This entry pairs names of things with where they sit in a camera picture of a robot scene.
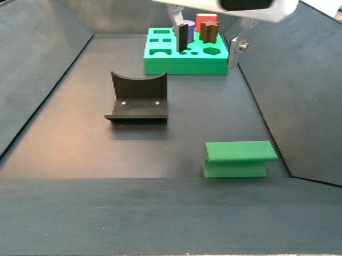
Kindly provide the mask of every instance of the red object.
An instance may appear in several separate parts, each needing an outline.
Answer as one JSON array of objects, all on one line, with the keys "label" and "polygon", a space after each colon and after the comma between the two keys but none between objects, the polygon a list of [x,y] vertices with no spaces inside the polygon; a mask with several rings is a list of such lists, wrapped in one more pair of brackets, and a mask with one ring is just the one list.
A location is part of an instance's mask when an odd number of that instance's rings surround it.
[{"label": "red object", "polygon": [[217,21],[217,15],[209,13],[199,13],[196,15],[196,32],[200,32],[200,23],[207,22],[208,20],[211,20],[212,22]]}]

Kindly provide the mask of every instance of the green block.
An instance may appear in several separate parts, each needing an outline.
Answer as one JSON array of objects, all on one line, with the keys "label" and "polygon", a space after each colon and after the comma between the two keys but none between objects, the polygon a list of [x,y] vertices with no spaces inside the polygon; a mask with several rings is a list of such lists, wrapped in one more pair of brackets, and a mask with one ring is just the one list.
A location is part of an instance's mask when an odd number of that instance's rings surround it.
[{"label": "green block", "polygon": [[205,177],[266,177],[264,163],[278,156],[270,141],[205,143]]},{"label": "green block", "polygon": [[144,72],[156,75],[227,75],[228,51],[220,35],[216,43],[203,43],[199,33],[187,50],[176,51],[176,37],[172,28],[149,28],[144,48]]},{"label": "green block", "polygon": [[270,141],[208,142],[205,149],[211,163],[264,162],[278,159]]},{"label": "green block", "polygon": [[267,176],[264,162],[254,163],[204,163],[204,177],[207,178],[263,178]]}]

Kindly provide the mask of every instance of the green foam block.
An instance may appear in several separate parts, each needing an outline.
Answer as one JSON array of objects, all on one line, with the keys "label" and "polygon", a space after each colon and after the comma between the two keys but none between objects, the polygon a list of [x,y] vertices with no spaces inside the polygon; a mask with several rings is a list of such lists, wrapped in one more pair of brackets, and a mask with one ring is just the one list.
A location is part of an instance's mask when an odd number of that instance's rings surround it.
[{"label": "green foam block", "polygon": [[263,162],[227,164],[205,162],[203,171],[207,178],[263,178],[267,176]]},{"label": "green foam block", "polygon": [[205,143],[207,160],[211,163],[255,162],[276,160],[270,141],[236,141]]},{"label": "green foam block", "polygon": [[270,141],[205,143],[205,177],[266,177],[264,163],[278,156]]},{"label": "green foam block", "polygon": [[203,43],[199,33],[193,34],[193,42],[187,50],[176,51],[176,37],[172,28],[149,28],[144,48],[144,71],[155,75],[227,75],[228,51],[220,35],[216,43]]}]

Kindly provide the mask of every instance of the green holder block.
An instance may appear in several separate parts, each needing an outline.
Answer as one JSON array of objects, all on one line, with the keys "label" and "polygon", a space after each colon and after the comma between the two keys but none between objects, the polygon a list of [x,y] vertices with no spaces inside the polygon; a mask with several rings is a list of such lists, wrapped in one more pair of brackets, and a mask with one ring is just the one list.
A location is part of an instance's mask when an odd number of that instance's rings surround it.
[{"label": "green holder block", "polygon": [[228,51],[220,35],[216,43],[203,43],[199,33],[187,50],[176,51],[176,37],[172,28],[149,28],[144,48],[144,72],[156,75],[227,75]]}]

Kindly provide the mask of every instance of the black u-shaped holder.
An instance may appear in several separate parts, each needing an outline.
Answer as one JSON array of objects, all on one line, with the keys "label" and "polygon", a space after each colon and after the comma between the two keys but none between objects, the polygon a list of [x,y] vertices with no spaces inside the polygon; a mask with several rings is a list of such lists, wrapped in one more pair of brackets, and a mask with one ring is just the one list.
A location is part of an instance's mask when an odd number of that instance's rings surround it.
[{"label": "black u-shaped holder", "polygon": [[112,83],[116,101],[109,121],[165,121],[167,108],[167,73],[147,78],[133,79],[119,76],[113,72]]}]

